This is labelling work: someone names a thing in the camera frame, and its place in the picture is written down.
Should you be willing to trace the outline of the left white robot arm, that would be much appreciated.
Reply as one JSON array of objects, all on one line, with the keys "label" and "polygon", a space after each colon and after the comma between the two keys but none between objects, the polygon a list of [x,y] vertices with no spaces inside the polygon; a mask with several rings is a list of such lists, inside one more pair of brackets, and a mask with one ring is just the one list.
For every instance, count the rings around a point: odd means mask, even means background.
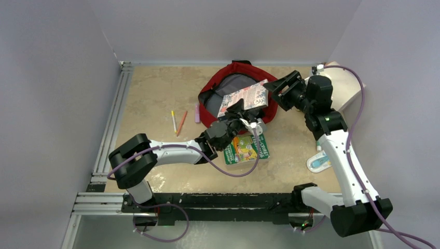
[{"label": "left white robot arm", "polygon": [[263,132],[260,118],[262,107],[245,108],[244,100],[226,109],[225,116],[209,125],[197,138],[186,142],[165,143],[148,139],[139,133],[116,148],[108,156],[111,171],[107,179],[125,189],[141,212],[149,212],[155,205],[154,193],[145,177],[156,166],[166,164],[213,163],[218,152],[230,145],[241,131],[254,136]]}]

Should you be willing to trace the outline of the floral cover book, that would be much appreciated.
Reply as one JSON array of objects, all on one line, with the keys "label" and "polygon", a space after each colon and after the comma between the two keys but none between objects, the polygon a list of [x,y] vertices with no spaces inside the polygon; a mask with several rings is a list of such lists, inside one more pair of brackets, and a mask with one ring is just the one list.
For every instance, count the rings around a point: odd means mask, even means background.
[{"label": "floral cover book", "polygon": [[227,108],[243,100],[243,109],[251,110],[255,108],[265,108],[268,106],[268,90],[264,84],[268,83],[268,79],[264,79],[258,83],[237,90],[233,93],[223,96],[217,118],[225,116]]}]

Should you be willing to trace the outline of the red backpack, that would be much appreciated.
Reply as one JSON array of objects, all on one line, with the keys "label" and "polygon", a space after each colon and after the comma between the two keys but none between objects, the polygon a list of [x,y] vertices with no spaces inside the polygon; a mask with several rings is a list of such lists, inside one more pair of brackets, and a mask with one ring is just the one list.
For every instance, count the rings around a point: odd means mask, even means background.
[{"label": "red backpack", "polygon": [[277,80],[276,77],[253,66],[249,61],[232,61],[219,70],[198,95],[199,116],[202,124],[208,128],[211,123],[217,121],[223,96],[265,79],[269,82]]}]

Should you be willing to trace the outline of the green treehouse book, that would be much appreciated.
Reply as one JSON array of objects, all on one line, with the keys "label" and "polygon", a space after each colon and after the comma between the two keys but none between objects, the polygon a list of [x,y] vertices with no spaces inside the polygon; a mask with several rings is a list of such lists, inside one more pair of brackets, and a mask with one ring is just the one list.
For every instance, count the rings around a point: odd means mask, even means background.
[{"label": "green treehouse book", "polygon": [[260,160],[270,157],[266,139],[263,134],[258,137],[259,146],[254,135],[235,137],[223,150],[225,164],[227,166],[254,162],[259,150]]}]

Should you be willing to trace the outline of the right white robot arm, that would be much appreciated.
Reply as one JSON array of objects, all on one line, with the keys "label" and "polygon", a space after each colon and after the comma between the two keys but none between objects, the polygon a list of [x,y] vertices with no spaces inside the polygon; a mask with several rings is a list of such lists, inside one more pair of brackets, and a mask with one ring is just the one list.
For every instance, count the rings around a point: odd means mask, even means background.
[{"label": "right white robot arm", "polygon": [[349,130],[340,112],[332,108],[332,81],[321,75],[302,79],[298,71],[264,84],[285,111],[295,107],[305,115],[307,128],[328,156],[341,189],[341,197],[314,183],[294,187],[291,204],[304,211],[313,208],[331,220],[341,237],[376,230],[393,210],[366,177],[349,142]]}]

